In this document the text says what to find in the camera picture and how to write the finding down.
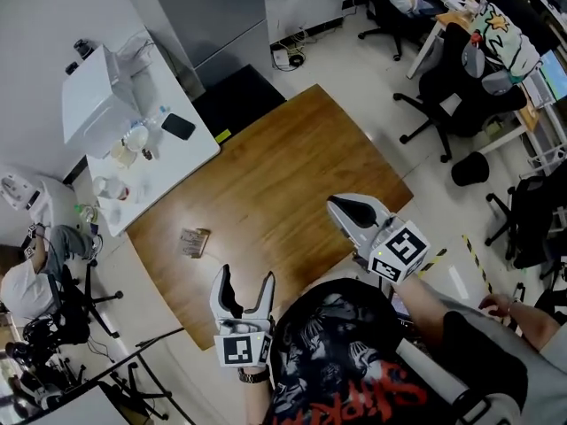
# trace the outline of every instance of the white desk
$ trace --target white desk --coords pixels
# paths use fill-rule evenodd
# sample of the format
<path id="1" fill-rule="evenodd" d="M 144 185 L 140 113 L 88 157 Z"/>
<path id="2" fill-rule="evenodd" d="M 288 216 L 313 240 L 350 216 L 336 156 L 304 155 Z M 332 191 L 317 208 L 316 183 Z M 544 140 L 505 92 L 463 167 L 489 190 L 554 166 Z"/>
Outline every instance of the white desk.
<path id="1" fill-rule="evenodd" d="M 32 422 L 37 423 L 37 425 L 129 424 L 98 386 Z"/>
<path id="2" fill-rule="evenodd" d="M 152 150 L 154 160 L 146 160 L 139 154 L 129 169 L 119 169 L 110 156 L 104 159 L 87 157 L 92 179 L 118 177 L 131 190 L 123 202 L 99 198 L 112 236 L 124 231 L 221 150 L 155 45 L 149 48 L 147 55 L 151 59 L 150 65 L 133 78 L 140 112 L 145 116 L 152 115 L 163 105 L 171 113 L 193 123 L 196 129 L 186 142 L 161 130 L 157 150 Z"/>

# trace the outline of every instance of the yellow-black caution tape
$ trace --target yellow-black caution tape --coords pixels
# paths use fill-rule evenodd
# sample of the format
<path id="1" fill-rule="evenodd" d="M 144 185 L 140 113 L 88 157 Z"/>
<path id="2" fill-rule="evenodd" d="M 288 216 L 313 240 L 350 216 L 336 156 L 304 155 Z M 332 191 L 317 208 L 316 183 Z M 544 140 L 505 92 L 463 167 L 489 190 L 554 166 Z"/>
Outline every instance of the yellow-black caution tape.
<path id="1" fill-rule="evenodd" d="M 422 268 L 422 270 L 419 271 L 419 273 L 417 273 L 417 276 L 418 276 L 419 278 L 423 277 L 423 275 L 424 275 L 427 271 L 429 271 L 429 270 L 435 265 L 435 263 L 437 263 L 437 262 L 443 257 L 443 255 L 445 255 L 446 253 L 447 253 L 447 249 L 441 249 L 441 250 L 437 253 L 437 255 L 435 255 L 435 257 L 433 257 L 433 259 L 432 259 L 429 263 L 427 263 L 427 264 Z"/>
<path id="2" fill-rule="evenodd" d="M 469 249 L 470 255 L 472 255 L 472 258 L 475 260 L 475 264 L 477 265 L 477 268 L 482 275 L 482 280 L 485 281 L 486 287 L 488 288 L 488 292 L 492 293 L 493 292 L 493 286 L 488 281 L 488 277 L 486 276 L 485 270 L 483 269 L 483 267 L 480 266 L 480 260 L 478 259 L 477 254 L 475 253 L 475 250 L 472 248 L 472 244 L 470 243 L 469 238 L 466 235 L 462 235 L 462 239 L 467 244 L 467 249 Z"/>

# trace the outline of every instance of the smartphone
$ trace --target smartphone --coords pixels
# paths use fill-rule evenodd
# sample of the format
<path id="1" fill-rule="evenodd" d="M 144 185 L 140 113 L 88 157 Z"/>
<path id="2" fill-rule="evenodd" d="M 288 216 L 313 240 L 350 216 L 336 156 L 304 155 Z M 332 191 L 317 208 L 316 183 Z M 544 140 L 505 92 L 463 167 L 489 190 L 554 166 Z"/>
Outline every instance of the smartphone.
<path id="1" fill-rule="evenodd" d="M 189 140 L 189 137 L 195 130 L 195 125 L 181 117 L 178 117 L 174 113 L 169 113 L 166 120 L 161 125 L 161 128 L 182 140 Z"/>

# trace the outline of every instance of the wristwatch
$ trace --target wristwatch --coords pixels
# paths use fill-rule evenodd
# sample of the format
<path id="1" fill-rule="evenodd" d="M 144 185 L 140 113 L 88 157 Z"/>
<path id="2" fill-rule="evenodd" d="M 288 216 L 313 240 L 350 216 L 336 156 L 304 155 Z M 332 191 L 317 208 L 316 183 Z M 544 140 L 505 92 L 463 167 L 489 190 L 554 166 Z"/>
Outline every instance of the wristwatch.
<path id="1" fill-rule="evenodd" d="M 245 373 L 242 368 L 239 368 L 238 379 L 247 384 L 263 383 L 264 381 L 267 381 L 269 379 L 269 367 L 266 366 L 266 369 L 263 372 L 256 373 L 254 375 L 249 375 Z"/>

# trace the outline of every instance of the cup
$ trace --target cup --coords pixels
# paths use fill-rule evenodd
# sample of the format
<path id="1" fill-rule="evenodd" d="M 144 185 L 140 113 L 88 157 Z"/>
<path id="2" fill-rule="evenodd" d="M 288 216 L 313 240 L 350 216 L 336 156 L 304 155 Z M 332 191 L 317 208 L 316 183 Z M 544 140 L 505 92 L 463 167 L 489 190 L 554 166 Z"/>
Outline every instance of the cup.
<path id="1" fill-rule="evenodd" d="M 116 160 L 118 167 L 129 168 L 136 160 L 136 153 L 129 150 L 122 140 L 118 140 L 110 150 L 111 157 Z"/>

